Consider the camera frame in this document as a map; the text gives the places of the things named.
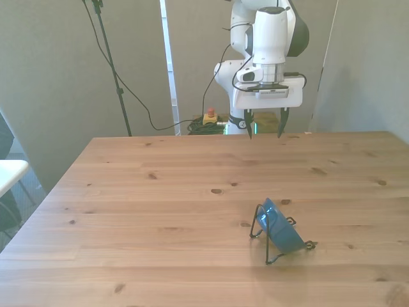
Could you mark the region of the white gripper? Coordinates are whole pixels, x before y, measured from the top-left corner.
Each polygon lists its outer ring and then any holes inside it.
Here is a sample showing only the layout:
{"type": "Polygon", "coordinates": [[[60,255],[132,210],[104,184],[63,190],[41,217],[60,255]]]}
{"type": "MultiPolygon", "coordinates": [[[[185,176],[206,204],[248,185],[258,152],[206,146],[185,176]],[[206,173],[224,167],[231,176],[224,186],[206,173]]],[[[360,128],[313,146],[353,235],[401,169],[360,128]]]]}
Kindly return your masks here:
{"type": "Polygon", "coordinates": [[[251,109],[281,108],[277,137],[280,138],[285,130],[291,107],[299,107],[303,100],[303,77],[286,78],[283,83],[276,84],[274,89],[260,89],[256,91],[242,91],[234,89],[232,106],[235,109],[246,109],[244,120],[248,135],[252,139],[252,123],[254,115],[251,109]]]}

